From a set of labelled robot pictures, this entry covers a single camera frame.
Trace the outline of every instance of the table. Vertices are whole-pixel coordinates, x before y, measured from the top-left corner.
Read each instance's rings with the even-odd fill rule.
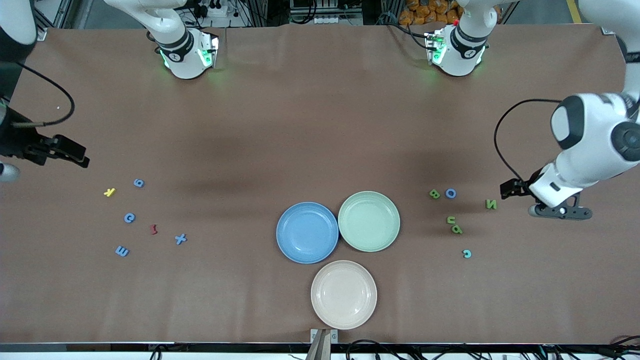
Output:
[[[51,29],[37,45],[28,65],[77,103],[41,133],[85,145],[91,163],[10,161],[23,176],[1,187],[0,341],[308,341],[323,326],[311,282],[338,259],[378,285],[372,318],[341,341],[608,343],[640,331],[637,169],[583,193],[586,222],[531,218],[525,198],[484,206],[511,178],[493,149],[500,115],[530,97],[620,90],[613,37],[498,26],[483,64],[452,78],[381,26],[213,31],[218,68],[191,81],[164,69],[142,30]],[[68,104],[23,74],[12,106],[50,120]],[[553,109],[525,105],[500,130],[522,174],[559,151]],[[454,200],[428,195],[449,187]],[[360,190],[397,205],[392,246],[341,240],[314,265],[279,251],[290,205],[337,213]]]

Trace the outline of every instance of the brown tabletop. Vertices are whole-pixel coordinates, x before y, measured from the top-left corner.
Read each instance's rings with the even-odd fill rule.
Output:
[[[339,259],[378,286],[371,319],[341,341],[608,343],[640,332],[637,169],[584,191],[585,222],[532,218],[530,198],[484,207],[511,178],[493,149],[500,115],[530,97],[621,90],[613,37],[499,26],[465,78],[381,26],[230,29],[221,42],[219,68],[191,81],[163,67],[143,30],[52,29],[37,45],[28,64],[77,103],[40,132],[85,145],[91,164],[9,160],[22,178],[1,187],[0,341],[308,341],[323,327],[311,282]],[[52,120],[68,104],[23,73],[12,107]],[[523,176],[559,151],[553,109],[527,104],[501,129]],[[428,195],[450,187],[454,200]],[[389,248],[341,240],[314,265],[280,252],[285,209],[316,201],[337,214],[360,190],[397,205]]]

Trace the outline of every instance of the plate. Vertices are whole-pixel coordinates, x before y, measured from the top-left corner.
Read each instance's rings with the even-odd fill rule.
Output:
[[[354,329],[367,322],[377,302],[376,282],[353,261],[325,265],[311,285],[311,304],[320,320],[333,329]]]
[[[394,242],[400,231],[396,205],[377,192],[359,192],[344,201],[338,213],[344,240],[354,248],[374,252]]]
[[[282,214],[276,228],[282,253],[301,264],[329,256],[338,244],[338,223],[333,213],[316,202],[301,202]]]

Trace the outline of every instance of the blue plate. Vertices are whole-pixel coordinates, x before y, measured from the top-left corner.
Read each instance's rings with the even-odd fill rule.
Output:
[[[329,256],[338,244],[338,221],[316,202],[301,202],[282,214],[276,228],[282,253],[300,264],[313,264]]]

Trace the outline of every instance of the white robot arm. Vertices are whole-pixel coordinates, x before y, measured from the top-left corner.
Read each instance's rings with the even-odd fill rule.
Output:
[[[31,53],[36,43],[33,16],[32,1],[0,1],[0,61],[16,62],[20,65],[20,61]],[[24,65],[20,66],[34,72]],[[35,129],[36,126],[60,123],[72,113],[70,110],[65,118],[54,122],[34,124],[17,111],[0,103],[0,155],[29,160],[38,165],[44,165],[47,158],[63,159],[86,168],[89,159],[85,158],[85,148],[82,145],[62,135],[48,138],[38,134]],[[15,181],[19,175],[20,171],[16,166],[0,162],[0,181]]]
[[[551,116],[551,130],[562,151],[528,181],[500,186],[502,198],[533,195],[529,213],[571,220],[591,218],[578,205],[579,193],[640,163],[640,1],[580,0],[594,23],[615,31],[627,46],[627,73],[621,93],[575,94]],[[567,199],[574,198],[570,204]]]
[[[214,65],[218,38],[187,29],[174,10],[186,0],[104,0],[140,22],[160,47],[160,55],[173,75],[193,79]]]
[[[426,45],[429,61],[453,76],[470,74],[482,61],[486,41],[498,22],[495,5],[511,0],[458,0],[465,9],[460,23],[447,25],[428,38]]]

